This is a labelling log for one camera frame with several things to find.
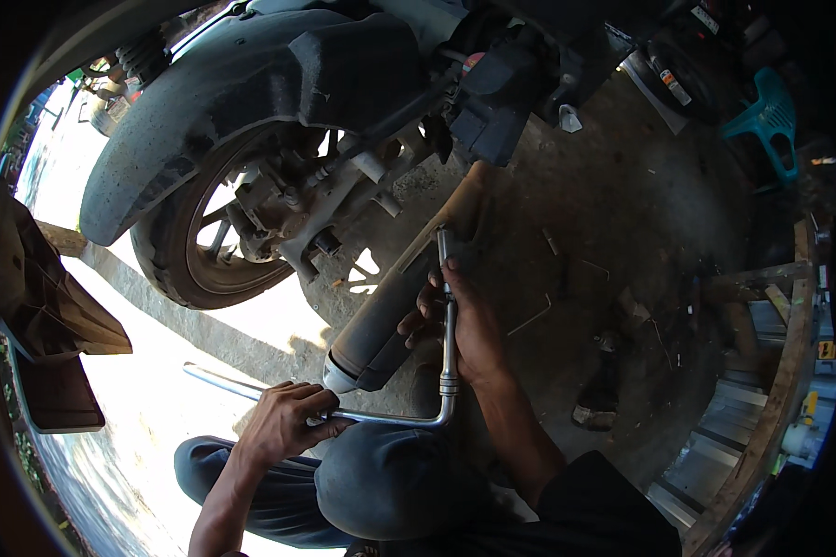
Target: gray pants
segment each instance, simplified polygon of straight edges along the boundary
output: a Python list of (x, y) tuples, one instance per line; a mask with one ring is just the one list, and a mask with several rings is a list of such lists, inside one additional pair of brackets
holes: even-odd
[[(233, 447), (200, 437), (176, 450), (183, 492), (204, 504)], [(354, 538), (416, 539), (478, 518), (502, 519), (487, 481), (423, 429), (357, 423), (322, 461), (296, 456), (267, 471), (245, 528), (299, 548), (347, 547)]]

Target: shock absorber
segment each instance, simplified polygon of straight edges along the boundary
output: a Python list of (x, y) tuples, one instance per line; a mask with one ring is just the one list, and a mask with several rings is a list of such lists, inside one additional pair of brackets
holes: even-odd
[(167, 40), (159, 27), (115, 50), (115, 55), (127, 77), (139, 78), (143, 88), (170, 66)]

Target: l-shaped socket wrench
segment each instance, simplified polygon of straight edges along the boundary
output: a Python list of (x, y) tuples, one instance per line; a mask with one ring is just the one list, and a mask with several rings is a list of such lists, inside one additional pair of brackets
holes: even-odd
[[(451, 243), (452, 231), (447, 229), (445, 226), (437, 229), (437, 247), (440, 267), (443, 267), (446, 264), (446, 259), (449, 257), (449, 246)], [(390, 423), (422, 429), (439, 428), (449, 423), (452, 416), (456, 412), (456, 397), (458, 395), (459, 388), (456, 362), (457, 305), (455, 297), (452, 295), (452, 288), (448, 283), (443, 284), (443, 292), (446, 295), (446, 316), (443, 321), (445, 329), (443, 336), (443, 371), (439, 374), (439, 414), (433, 418), (412, 418), (409, 416), (376, 414), (374, 412), (359, 412), (357, 410), (338, 408), (336, 410), (323, 413), (319, 416), (320, 419), (329, 420), (331, 418), (348, 418), (354, 421)], [(186, 363), (183, 366), (183, 371), (201, 379), (201, 381), (208, 382), (211, 385), (228, 390), (237, 395), (244, 396), (245, 398), (249, 398), (251, 400), (259, 400), (260, 395), (263, 393), (263, 389), (260, 387), (227, 379), (212, 373), (195, 363)]]

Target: wooden frame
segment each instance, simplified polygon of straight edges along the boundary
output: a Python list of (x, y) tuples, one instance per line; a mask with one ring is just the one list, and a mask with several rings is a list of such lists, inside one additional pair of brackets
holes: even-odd
[[(816, 346), (811, 342), (812, 299), (816, 289), (810, 260), (814, 236), (807, 219), (796, 223), (795, 239), (794, 263), (715, 277), (703, 289), (702, 294), (709, 301), (748, 301), (744, 297), (749, 292), (759, 295), (753, 286), (767, 287), (787, 277), (792, 279), (786, 341), (768, 402), (734, 470), (701, 517), (685, 532), (682, 538), (685, 557), (702, 557), (721, 540), (759, 483), (771, 473), (792, 412), (801, 404), (804, 393), (799, 391), (800, 379), (816, 353)], [(769, 299), (764, 293), (760, 295), (762, 298), (753, 299)]]

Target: hand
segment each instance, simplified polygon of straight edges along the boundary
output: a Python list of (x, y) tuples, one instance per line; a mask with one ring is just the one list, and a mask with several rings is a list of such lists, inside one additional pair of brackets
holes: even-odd
[(442, 280), (445, 278), (458, 304), (458, 373), (469, 385), (477, 388), (502, 376), (509, 377), (510, 373), (492, 307), (457, 269), (458, 261), (449, 258), (442, 268), (442, 278), (436, 269), (431, 271), (428, 284), (418, 295), (418, 308), (399, 323), (397, 332), (409, 335), (405, 345), (410, 349), (424, 339), (442, 339), (446, 303)]
[(235, 448), (249, 464), (265, 471), (315, 447), (319, 441), (337, 437), (352, 424), (352, 420), (334, 418), (320, 425), (307, 425), (307, 418), (317, 417), (339, 403), (338, 397), (322, 385), (284, 382), (266, 389)]

